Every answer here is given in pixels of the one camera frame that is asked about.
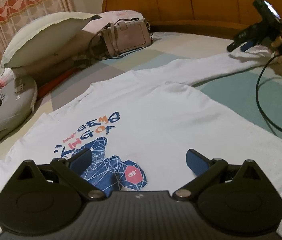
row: handbag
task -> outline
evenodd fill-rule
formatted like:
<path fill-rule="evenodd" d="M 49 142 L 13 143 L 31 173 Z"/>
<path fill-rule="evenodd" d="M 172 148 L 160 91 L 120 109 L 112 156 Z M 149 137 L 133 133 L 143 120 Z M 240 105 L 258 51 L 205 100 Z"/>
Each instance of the handbag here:
<path fill-rule="evenodd" d="M 89 43 L 88 51 L 92 58 L 104 60 L 123 57 L 127 52 L 134 52 L 151 44 L 150 25 L 145 19 L 119 19 L 97 32 Z"/>

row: shirt graphic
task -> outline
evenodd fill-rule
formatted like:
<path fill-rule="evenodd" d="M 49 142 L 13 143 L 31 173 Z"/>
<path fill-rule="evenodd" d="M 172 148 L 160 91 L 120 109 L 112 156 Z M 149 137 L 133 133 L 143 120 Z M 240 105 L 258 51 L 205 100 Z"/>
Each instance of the shirt graphic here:
<path fill-rule="evenodd" d="M 138 164 L 130 160 L 123 162 L 117 155 L 105 158 L 107 137 L 98 137 L 82 145 L 82 141 L 92 138 L 95 133 L 105 132 L 105 135 L 108 135 L 115 126 L 106 124 L 115 123 L 119 119 L 119 112 L 115 112 L 109 118 L 103 116 L 86 122 L 86 124 L 78 128 L 77 132 L 63 140 L 64 144 L 67 143 L 66 145 L 56 145 L 54 151 L 54 153 L 57 153 L 59 149 L 62 149 L 60 157 L 69 159 L 83 149 L 90 149 L 92 152 L 92 164 L 81 177 L 102 190 L 107 196 L 112 191 L 121 190 L 122 187 L 140 190 L 147 184 L 145 173 Z"/>

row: bed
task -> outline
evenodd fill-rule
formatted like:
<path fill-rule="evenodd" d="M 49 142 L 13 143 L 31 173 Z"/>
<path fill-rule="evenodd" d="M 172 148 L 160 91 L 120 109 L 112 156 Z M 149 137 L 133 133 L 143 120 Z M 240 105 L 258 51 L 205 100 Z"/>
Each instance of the bed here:
<path fill-rule="evenodd" d="M 252 1 L 103 0 L 103 11 L 129 9 L 141 12 L 155 31 L 153 44 L 122 59 L 97 62 L 65 80 L 36 103 L 34 113 L 22 126 L 0 142 L 0 160 L 42 113 L 51 113 L 64 106 L 86 91 L 92 82 L 107 80 L 131 69 L 155 68 L 175 59 L 224 53 L 233 34 L 260 20 Z M 268 1 L 277 7 L 282 17 L 282 2 Z M 255 85 L 260 71 L 261 68 L 256 68 L 210 80 L 196 88 L 282 139 L 282 133 L 265 122 L 255 103 Z M 273 65 L 263 76 L 260 103 L 268 116 L 282 127 L 282 68 Z"/>

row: metal screw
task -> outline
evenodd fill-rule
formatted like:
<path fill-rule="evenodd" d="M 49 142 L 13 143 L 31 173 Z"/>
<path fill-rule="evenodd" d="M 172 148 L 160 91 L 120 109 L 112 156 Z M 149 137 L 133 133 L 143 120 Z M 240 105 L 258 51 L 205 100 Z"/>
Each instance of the metal screw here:
<path fill-rule="evenodd" d="M 92 190 L 88 193 L 90 198 L 101 198 L 104 196 L 104 193 L 101 190 Z"/>
<path fill-rule="evenodd" d="M 176 191 L 176 195 L 178 197 L 190 197 L 191 196 L 191 191 L 187 190 L 187 189 L 179 189 Z"/>

